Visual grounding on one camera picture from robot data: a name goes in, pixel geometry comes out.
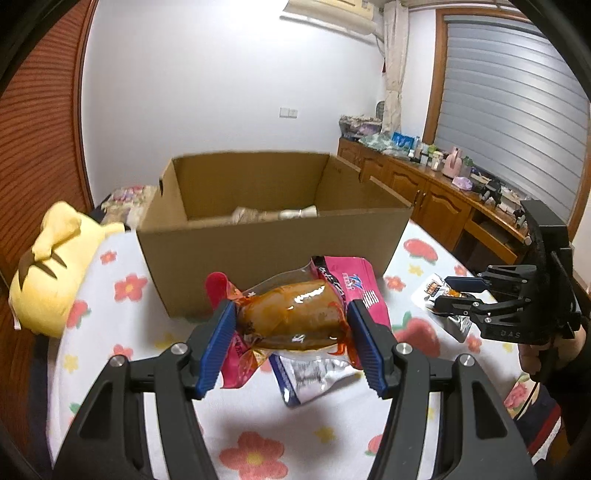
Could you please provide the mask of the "person's right hand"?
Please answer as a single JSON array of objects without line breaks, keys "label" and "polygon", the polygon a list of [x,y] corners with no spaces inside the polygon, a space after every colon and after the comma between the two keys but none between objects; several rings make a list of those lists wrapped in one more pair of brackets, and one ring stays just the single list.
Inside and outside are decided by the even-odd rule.
[{"label": "person's right hand", "polygon": [[554,347],[551,342],[545,345],[519,345],[521,368],[535,382],[542,382],[553,366]]}]

